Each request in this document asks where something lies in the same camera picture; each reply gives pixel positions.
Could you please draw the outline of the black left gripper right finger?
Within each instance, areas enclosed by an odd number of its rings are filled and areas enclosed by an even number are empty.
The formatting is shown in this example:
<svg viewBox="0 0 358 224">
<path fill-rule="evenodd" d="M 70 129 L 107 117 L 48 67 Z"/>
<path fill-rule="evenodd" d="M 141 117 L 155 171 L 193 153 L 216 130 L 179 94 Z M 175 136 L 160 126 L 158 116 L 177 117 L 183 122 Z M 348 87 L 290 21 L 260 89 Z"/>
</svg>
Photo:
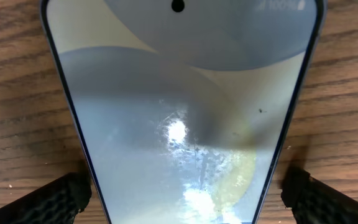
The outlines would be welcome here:
<svg viewBox="0 0 358 224">
<path fill-rule="evenodd" d="M 297 224 L 358 224 L 358 201 L 298 167 L 288 168 L 281 199 Z"/>
</svg>

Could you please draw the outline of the Galaxy smartphone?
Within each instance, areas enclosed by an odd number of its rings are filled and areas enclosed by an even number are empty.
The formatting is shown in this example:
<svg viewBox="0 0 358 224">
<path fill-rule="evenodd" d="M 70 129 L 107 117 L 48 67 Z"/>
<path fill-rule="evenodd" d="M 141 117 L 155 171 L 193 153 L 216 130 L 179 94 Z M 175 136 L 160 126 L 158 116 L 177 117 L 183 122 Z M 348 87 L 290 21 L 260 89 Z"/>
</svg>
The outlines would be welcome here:
<svg viewBox="0 0 358 224">
<path fill-rule="evenodd" d="M 326 6 L 42 1 L 108 222 L 255 223 Z"/>
</svg>

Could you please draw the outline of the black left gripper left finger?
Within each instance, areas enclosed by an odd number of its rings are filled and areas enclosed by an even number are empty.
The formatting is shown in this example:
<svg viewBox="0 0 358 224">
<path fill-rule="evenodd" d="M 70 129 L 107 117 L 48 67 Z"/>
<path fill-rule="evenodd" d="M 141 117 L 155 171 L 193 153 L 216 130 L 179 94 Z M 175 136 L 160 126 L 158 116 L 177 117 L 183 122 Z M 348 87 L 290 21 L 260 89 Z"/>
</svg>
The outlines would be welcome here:
<svg viewBox="0 0 358 224">
<path fill-rule="evenodd" d="M 92 196 L 87 173 L 71 172 L 0 208 L 0 224 L 72 224 Z"/>
</svg>

